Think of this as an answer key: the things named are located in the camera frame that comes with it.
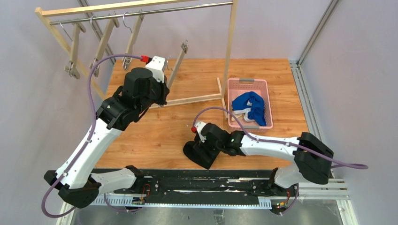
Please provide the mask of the blue underwear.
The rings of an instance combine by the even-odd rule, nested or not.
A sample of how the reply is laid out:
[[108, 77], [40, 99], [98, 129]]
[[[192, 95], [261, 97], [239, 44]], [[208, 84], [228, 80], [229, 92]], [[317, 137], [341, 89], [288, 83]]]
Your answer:
[[242, 114], [246, 122], [256, 122], [259, 126], [266, 127], [265, 102], [257, 93], [245, 92], [232, 101], [234, 114]]

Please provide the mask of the cream cotton underwear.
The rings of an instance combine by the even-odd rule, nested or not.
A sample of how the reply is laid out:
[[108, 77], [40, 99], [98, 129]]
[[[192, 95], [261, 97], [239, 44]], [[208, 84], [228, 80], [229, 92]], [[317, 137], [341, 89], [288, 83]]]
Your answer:
[[244, 112], [244, 113], [233, 112], [233, 116], [231, 116], [231, 120], [232, 121], [237, 121], [237, 120], [247, 121], [246, 117], [247, 117], [246, 112]]

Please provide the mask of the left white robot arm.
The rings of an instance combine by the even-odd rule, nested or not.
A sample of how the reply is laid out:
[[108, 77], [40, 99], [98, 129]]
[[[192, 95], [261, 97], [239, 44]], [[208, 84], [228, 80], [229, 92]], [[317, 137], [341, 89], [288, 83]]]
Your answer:
[[165, 105], [168, 94], [163, 69], [133, 68], [123, 85], [103, 101], [94, 115], [95, 124], [69, 159], [57, 170], [47, 171], [45, 181], [59, 191], [64, 202], [79, 209], [100, 195], [134, 187], [144, 176], [132, 165], [107, 173], [93, 173], [93, 168], [130, 123], [138, 122], [152, 104]]

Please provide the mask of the wooden hanger with black underwear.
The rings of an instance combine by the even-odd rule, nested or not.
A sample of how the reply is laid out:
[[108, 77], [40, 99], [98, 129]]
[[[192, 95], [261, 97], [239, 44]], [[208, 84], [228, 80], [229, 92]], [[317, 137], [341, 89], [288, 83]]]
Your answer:
[[[185, 40], [181, 44], [181, 51], [177, 57], [174, 67], [171, 69], [171, 74], [167, 81], [167, 87], [169, 89], [171, 89], [171, 87], [172, 87], [173, 81], [177, 75], [177, 72], [180, 68], [180, 65], [181, 65], [183, 59], [184, 59], [184, 56], [187, 54], [188, 48], [189, 48], [188, 40]], [[185, 104], [189, 104], [188, 100], [186, 100], [185, 98], [184, 99], [181, 98], [181, 99], [170, 100], [167, 105], [159, 105], [159, 106], [157, 106], [157, 108], [162, 108], [164, 106], [177, 106], [177, 105], [185, 105]]]

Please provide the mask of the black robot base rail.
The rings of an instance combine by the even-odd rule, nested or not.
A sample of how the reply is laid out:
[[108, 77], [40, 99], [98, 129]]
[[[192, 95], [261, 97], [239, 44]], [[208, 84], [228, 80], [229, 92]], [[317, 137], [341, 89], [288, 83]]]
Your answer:
[[93, 205], [141, 207], [272, 209], [286, 208], [297, 186], [268, 186], [270, 170], [143, 169], [131, 188], [100, 194]]

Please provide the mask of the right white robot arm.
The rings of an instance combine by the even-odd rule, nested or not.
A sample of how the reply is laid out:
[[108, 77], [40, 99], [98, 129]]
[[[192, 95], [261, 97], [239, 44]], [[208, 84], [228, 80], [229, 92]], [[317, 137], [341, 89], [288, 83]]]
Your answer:
[[213, 123], [197, 122], [192, 128], [195, 137], [186, 142], [184, 155], [197, 165], [210, 169], [222, 152], [229, 156], [266, 156], [291, 162], [284, 168], [273, 169], [268, 186], [287, 189], [294, 184], [311, 182], [326, 185], [334, 152], [313, 134], [278, 138], [255, 135], [244, 131], [231, 133]]

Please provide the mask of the wooden hanger with blue underwear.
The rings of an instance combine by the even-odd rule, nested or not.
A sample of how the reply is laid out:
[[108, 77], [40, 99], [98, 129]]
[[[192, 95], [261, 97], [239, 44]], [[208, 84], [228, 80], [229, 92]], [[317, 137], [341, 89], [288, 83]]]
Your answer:
[[[131, 27], [127, 26], [126, 23], [125, 23], [126, 15], [127, 15], [127, 12], [123, 14], [122, 22], [123, 22], [123, 25], [130, 30], [130, 38], [128, 40], [128, 44], [127, 44], [127, 47], [126, 47], [125, 54], [132, 55], [133, 46], [136, 43], [140, 28], [141, 28], [141, 24], [142, 24], [143, 19], [144, 19], [145, 16], [144, 15], [139, 15], [137, 21], [134, 24], [134, 27], [131, 28]], [[130, 66], [130, 63], [131, 63], [131, 58], [123, 57], [123, 59], [122, 59], [122, 68], [125, 71], [127, 71], [129, 66]]]

